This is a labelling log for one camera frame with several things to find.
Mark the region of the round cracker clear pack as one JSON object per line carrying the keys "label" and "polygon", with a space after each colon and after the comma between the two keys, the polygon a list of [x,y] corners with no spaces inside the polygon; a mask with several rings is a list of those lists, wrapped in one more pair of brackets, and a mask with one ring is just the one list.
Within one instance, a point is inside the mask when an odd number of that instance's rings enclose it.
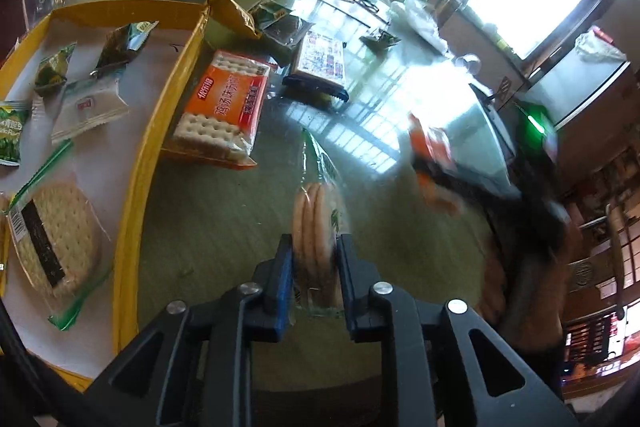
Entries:
{"label": "round cracker clear pack", "polygon": [[111,239],[80,187],[74,155],[72,141],[58,143],[6,210],[18,263],[60,331],[76,323],[112,271]]}

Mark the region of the yellow snack bag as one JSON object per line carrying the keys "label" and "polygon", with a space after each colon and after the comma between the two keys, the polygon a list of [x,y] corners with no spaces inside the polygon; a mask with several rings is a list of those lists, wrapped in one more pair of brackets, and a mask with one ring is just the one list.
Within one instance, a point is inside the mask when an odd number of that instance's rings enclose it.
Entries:
{"label": "yellow snack bag", "polygon": [[258,40],[262,36],[254,18],[234,0],[206,0],[206,11],[218,24],[243,38]]}

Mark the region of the yellow-rimmed white tray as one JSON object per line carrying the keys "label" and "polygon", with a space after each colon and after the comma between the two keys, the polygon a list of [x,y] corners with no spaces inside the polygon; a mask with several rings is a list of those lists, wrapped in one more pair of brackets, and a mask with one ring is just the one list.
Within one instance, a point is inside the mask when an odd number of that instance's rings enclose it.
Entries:
{"label": "yellow-rimmed white tray", "polygon": [[66,383],[84,391],[134,337],[138,261],[146,200],[172,112],[186,85],[206,21],[201,5],[171,0],[102,0],[72,4],[47,15],[1,67],[1,95],[32,100],[38,63],[73,42],[71,80],[96,67],[107,34],[128,23],[156,23],[125,70],[120,95],[127,113],[73,139],[53,176],[88,197],[101,225],[96,286],[65,331],[32,287],[10,241],[1,251],[2,301],[27,350]]}

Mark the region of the white wafer snack pack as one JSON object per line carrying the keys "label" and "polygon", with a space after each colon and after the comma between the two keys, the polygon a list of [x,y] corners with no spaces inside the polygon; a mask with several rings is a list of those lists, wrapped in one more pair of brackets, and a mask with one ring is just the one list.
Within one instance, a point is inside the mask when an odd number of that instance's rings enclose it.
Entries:
{"label": "white wafer snack pack", "polygon": [[123,73],[122,69],[117,69],[101,77],[68,84],[53,124],[52,143],[74,139],[81,133],[126,115],[129,106],[119,94]]}

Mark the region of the white plastic bag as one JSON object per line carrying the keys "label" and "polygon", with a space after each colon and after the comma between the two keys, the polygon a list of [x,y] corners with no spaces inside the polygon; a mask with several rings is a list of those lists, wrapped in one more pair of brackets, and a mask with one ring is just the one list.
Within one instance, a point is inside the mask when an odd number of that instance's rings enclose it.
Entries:
{"label": "white plastic bag", "polygon": [[443,56],[449,56],[449,46],[439,35],[436,20],[426,9],[421,0],[393,1],[390,5],[390,17],[393,25],[413,31]]}

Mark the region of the round biscuit stack pack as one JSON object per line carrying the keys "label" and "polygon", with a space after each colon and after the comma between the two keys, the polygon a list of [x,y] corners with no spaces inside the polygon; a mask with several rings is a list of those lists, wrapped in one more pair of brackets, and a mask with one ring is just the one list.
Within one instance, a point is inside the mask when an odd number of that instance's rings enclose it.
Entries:
{"label": "round biscuit stack pack", "polygon": [[349,232],[342,177],[326,150],[302,130],[302,176],[292,216],[294,296],[312,317],[343,313],[337,239]]}

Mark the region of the small green snack packet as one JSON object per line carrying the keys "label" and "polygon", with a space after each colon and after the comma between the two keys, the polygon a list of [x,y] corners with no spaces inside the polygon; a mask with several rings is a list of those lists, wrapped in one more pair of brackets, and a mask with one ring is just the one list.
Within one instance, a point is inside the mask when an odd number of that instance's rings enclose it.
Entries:
{"label": "small green snack packet", "polygon": [[34,90],[39,96],[44,98],[64,86],[76,46],[76,42],[66,44],[40,61],[34,83]]}

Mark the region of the dark green snack packet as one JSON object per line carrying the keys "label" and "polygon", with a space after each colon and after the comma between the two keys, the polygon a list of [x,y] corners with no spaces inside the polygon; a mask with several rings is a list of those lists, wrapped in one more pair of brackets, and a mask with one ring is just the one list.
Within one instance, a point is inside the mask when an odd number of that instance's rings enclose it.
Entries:
{"label": "dark green snack packet", "polygon": [[114,69],[125,67],[138,56],[151,32],[157,28],[159,23],[158,20],[152,22],[142,20],[111,31],[106,37],[104,47],[91,76],[99,78]]}

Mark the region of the colourful printed cracker pack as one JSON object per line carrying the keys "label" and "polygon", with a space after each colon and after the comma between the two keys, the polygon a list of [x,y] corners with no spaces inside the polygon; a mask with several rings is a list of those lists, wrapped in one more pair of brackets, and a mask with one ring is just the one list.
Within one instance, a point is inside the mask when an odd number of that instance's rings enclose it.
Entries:
{"label": "colourful printed cracker pack", "polygon": [[308,31],[300,40],[294,60],[282,83],[348,102],[344,44],[317,31]]}

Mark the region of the orange cracker pack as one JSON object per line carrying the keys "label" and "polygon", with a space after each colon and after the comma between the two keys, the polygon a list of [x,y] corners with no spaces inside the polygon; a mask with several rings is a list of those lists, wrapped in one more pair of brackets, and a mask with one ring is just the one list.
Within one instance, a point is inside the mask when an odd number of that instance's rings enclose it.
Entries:
{"label": "orange cracker pack", "polygon": [[165,140],[163,154],[236,170],[256,167],[250,154],[270,72],[263,61],[216,51]]}
{"label": "orange cracker pack", "polygon": [[409,115],[409,142],[413,170],[422,198],[431,210],[450,217],[463,210],[461,197],[446,187],[446,170],[454,168],[450,144],[442,128],[423,127],[416,115]]}

